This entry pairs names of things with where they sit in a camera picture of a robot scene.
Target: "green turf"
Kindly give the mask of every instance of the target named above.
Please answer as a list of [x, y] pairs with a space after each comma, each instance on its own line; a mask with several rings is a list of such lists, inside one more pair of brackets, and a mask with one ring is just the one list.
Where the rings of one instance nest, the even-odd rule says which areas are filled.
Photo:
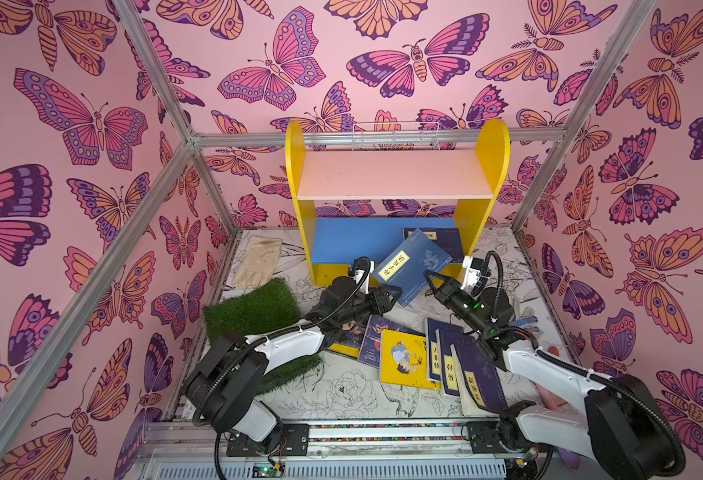
[[[243, 296], [204, 308], [204, 321], [211, 342], [230, 330], [242, 335], [256, 335], [292, 325], [299, 320], [298, 303], [281, 278], [275, 278]], [[302, 356], [286, 363], [264, 376], [258, 394], [278, 389], [321, 363], [318, 355]]]

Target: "book cover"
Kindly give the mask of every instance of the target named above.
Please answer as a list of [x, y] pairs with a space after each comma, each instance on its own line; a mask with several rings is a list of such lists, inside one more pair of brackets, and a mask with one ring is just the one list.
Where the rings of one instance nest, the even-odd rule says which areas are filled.
[[357, 360], [374, 367], [381, 366], [381, 332], [384, 330], [405, 332], [418, 336], [421, 335], [415, 330], [385, 319], [380, 315], [370, 315], [370, 321], [367, 323], [365, 338], [362, 340], [362, 346], [359, 349], [359, 358], [357, 358]]
[[453, 325], [452, 323], [434, 320], [433, 318], [426, 318], [426, 338], [427, 347], [429, 349], [429, 378], [434, 382], [442, 381], [442, 362], [440, 362], [440, 349], [437, 343], [438, 329], [462, 332], [463, 327], [460, 325]]
[[458, 376], [453, 365], [451, 345], [471, 345], [474, 339], [454, 330], [437, 330], [437, 345], [439, 346], [442, 367], [442, 393], [450, 396], [461, 396], [458, 390]]
[[402, 296], [397, 301], [406, 306], [426, 287], [424, 270], [441, 272], [451, 260], [439, 246], [421, 231], [415, 229], [391, 255], [373, 272], [380, 283], [399, 286]]
[[[407, 238], [414, 231], [414, 228], [404, 229], [404, 237]], [[461, 232], [457, 228], [424, 228], [422, 231], [429, 237], [429, 240], [437, 244], [445, 253], [452, 257], [451, 264], [463, 263]]]
[[354, 322], [343, 324], [340, 328], [345, 331], [345, 334], [336, 343], [330, 345], [328, 350], [356, 360], [359, 357], [359, 349], [362, 347], [369, 321], [370, 319], [366, 318], [356, 324]]
[[439, 390], [427, 376], [426, 338], [393, 330], [381, 331], [381, 383]]
[[[461, 370], [462, 383], [476, 407], [487, 412], [500, 413], [507, 408], [506, 396], [498, 378], [498, 371], [493, 363], [486, 359], [473, 344], [452, 344], [451, 350], [456, 367]], [[468, 415], [471, 408], [461, 408]]]

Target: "blue book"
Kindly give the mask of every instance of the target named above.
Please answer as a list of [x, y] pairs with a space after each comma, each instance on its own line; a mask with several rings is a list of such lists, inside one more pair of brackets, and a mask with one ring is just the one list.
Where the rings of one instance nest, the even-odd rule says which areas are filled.
[[426, 287], [423, 271], [441, 272], [450, 261], [450, 255], [429, 240], [421, 229], [415, 229], [381, 262], [373, 276], [382, 284], [399, 286], [402, 296], [397, 302], [405, 306]]
[[463, 327], [452, 323], [440, 322], [433, 318], [426, 318], [426, 338], [427, 349], [429, 350], [429, 379], [434, 382], [442, 381], [442, 362], [440, 361], [440, 349], [437, 344], [437, 330], [453, 330], [463, 332]]
[[453, 363], [453, 352], [450, 347], [471, 346], [474, 347], [474, 339], [463, 332], [455, 330], [437, 330], [437, 343], [439, 345], [440, 360], [442, 363], [442, 393], [445, 395], [461, 396], [458, 390], [458, 375], [456, 375], [455, 364]]
[[[404, 229], [404, 237], [407, 238], [414, 231], [414, 228]], [[423, 230], [423, 233], [429, 237], [429, 240], [437, 244], [448, 255], [452, 256], [451, 264], [463, 263], [461, 232], [457, 228], [426, 228]]]
[[376, 368], [381, 366], [381, 333], [384, 330], [420, 335], [419, 332], [409, 329], [404, 325], [400, 325], [397, 322], [387, 320], [380, 315], [370, 315], [370, 319], [367, 322], [367, 329], [365, 330], [365, 338], [362, 340], [362, 346], [359, 348], [359, 357], [357, 360]]
[[453, 344], [453, 349], [461, 365], [463, 383], [477, 406], [493, 413], [505, 410], [506, 396], [503, 395], [495, 365], [473, 344]]

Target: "beige cloth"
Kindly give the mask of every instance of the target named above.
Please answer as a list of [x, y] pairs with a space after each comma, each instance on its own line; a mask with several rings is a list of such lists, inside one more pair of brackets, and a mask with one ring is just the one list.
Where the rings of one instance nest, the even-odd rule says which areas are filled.
[[282, 247], [279, 238], [251, 236], [244, 249], [244, 258], [234, 275], [234, 286], [238, 288], [257, 288], [265, 285], [274, 275]]

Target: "yellow title label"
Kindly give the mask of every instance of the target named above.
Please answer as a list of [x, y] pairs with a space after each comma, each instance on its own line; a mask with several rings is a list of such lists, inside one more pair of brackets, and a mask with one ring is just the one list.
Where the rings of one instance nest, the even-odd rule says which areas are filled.
[[395, 255], [393, 259], [391, 259], [391, 262], [386, 264], [386, 266], [381, 270], [381, 278], [384, 279], [384, 282], [389, 280], [392, 275], [394, 275], [397, 270], [402, 268], [402, 266], [410, 259], [407, 254], [404, 253], [404, 251], [401, 251], [399, 254]]
[[437, 349], [437, 342], [431, 342], [431, 371], [440, 376], [440, 351]]
[[474, 378], [472, 372], [464, 372], [463, 375], [466, 376], [466, 382], [469, 384], [469, 391], [474, 400], [477, 401], [477, 405], [485, 406], [485, 401], [482, 400], [482, 394], [480, 393], [480, 387], [477, 385], [477, 379]]
[[458, 380], [455, 377], [455, 366], [453, 366], [453, 356], [445, 355], [445, 358], [442, 361], [445, 364], [445, 376], [447, 377], [446, 379], [442, 380], [447, 384], [448, 389], [457, 390]]
[[[407, 232], [407, 236], [410, 236], [414, 232]], [[437, 232], [423, 232], [426, 237], [428, 237], [429, 240], [436, 240], [437, 239]]]

